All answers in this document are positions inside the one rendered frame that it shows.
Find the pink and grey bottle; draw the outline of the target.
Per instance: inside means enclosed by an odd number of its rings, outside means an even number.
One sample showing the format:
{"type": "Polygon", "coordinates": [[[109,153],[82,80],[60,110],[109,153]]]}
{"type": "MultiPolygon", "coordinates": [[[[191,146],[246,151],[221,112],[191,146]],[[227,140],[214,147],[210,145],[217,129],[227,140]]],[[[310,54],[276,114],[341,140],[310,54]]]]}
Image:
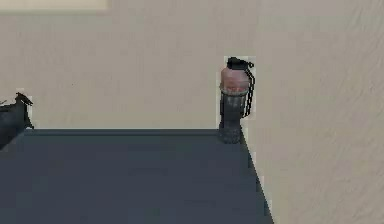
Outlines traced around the pink and grey bottle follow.
{"type": "Polygon", "coordinates": [[[256,79],[252,62],[229,57],[220,74],[219,138],[226,144],[241,140],[241,120],[251,113],[256,79]]]}

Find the black angular object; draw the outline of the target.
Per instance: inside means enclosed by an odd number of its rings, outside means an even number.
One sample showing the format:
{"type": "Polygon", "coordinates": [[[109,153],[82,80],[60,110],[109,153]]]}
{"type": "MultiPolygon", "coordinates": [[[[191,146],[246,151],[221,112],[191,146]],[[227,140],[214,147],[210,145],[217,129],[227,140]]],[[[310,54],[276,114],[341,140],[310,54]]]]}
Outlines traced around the black angular object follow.
{"type": "Polygon", "coordinates": [[[0,106],[0,151],[24,130],[34,128],[28,113],[32,105],[26,95],[17,92],[13,104],[0,106]]]}

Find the dark grey table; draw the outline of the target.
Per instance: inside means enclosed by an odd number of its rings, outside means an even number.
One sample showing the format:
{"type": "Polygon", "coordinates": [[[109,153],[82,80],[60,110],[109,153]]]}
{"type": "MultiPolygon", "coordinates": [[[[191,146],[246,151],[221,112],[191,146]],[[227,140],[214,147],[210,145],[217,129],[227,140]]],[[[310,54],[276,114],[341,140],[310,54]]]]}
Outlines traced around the dark grey table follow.
{"type": "Polygon", "coordinates": [[[214,129],[37,129],[0,151],[0,224],[274,224],[214,129]]]}

